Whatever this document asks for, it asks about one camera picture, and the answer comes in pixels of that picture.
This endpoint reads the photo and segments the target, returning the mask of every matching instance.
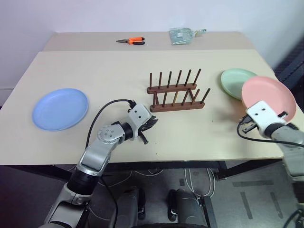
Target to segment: pink plate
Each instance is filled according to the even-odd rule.
[[[285,85],[269,77],[248,79],[242,88],[242,101],[247,108],[258,101],[265,101],[277,114],[287,112],[287,122],[295,115],[296,102],[292,93]]]

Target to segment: orange pliers handle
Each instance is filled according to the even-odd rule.
[[[135,45],[143,45],[145,42],[142,42],[144,40],[144,37],[131,37],[129,38],[128,43],[129,44],[135,44]]]

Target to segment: black wire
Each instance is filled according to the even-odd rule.
[[[251,141],[256,141],[256,142],[263,142],[263,143],[280,143],[280,144],[289,144],[289,145],[293,145],[293,146],[300,146],[300,147],[304,147],[303,144],[299,144],[299,143],[295,143],[295,142],[286,142],[286,141],[279,141],[279,140],[264,140],[264,139],[254,139],[254,138],[249,138],[246,136],[243,136],[240,134],[239,132],[239,128],[240,128],[241,124],[238,123],[237,125],[237,134],[239,137],[243,138],[243,139],[247,139],[247,140],[251,140]]]
[[[296,210],[294,213],[292,213],[289,218],[287,219],[286,223],[284,224],[283,228],[287,228],[287,226],[289,225],[289,223],[291,222],[291,220],[297,215],[297,214],[301,214],[302,211],[301,210]]]
[[[90,126],[90,130],[89,130],[89,132],[88,132],[88,134],[87,134],[85,148],[87,148],[88,145],[89,145],[90,136],[91,136],[91,132],[92,132],[93,126],[94,126],[96,120],[98,119],[100,113],[101,113],[107,106],[109,106],[110,104],[113,104],[113,103],[115,103],[115,102],[120,102],[120,101],[130,102],[130,100],[127,100],[127,99],[113,100],[113,101],[110,101],[109,103],[105,104],[105,105],[99,110],[99,112],[98,112],[97,115],[95,116],[95,118],[94,118],[94,120],[93,120],[93,122],[92,122],[92,124],[91,124],[91,126]]]
[[[100,113],[101,113],[107,106],[109,106],[110,104],[113,104],[113,103],[115,103],[115,102],[120,102],[120,101],[129,102],[129,103],[132,102],[132,100],[118,99],[118,100],[110,101],[109,103],[105,104],[105,105],[99,110],[99,112],[98,112],[97,115],[95,116],[94,120],[92,121],[92,124],[91,124],[91,126],[90,126],[89,132],[88,132],[88,134],[87,134],[85,149],[86,149],[86,148],[88,147],[88,145],[89,145],[90,136],[91,136],[92,129],[93,129],[94,124],[95,124],[96,120],[98,119]],[[113,200],[113,202],[114,202],[114,204],[115,204],[115,220],[114,220],[114,224],[113,224],[113,228],[115,228],[115,226],[116,226],[116,221],[117,221],[117,212],[118,212],[117,202],[116,202],[116,199],[115,199],[113,193],[111,192],[110,188],[108,187],[108,185],[107,185],[106,182],[104,181],[103,177],[101,177],[101,180],[102,180],[102,182],[104,183],[105,188],[107,189],[107,191],[108,191],[109,194],[111,195],[112,200]]]

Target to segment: plastic bag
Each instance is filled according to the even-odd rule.
[[[206,31],[206,29],[192,31],[190,28],[171,28],[169,31],[171,44],[190,44],[197,34],[203,34]]]

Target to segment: green plate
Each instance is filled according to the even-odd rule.
[[[255,73],[241,69],[233,68],[225,70],[221,77],[220,82],[224,90],[232,97],[241,100],[243,84],[251,77],[257,76]]]

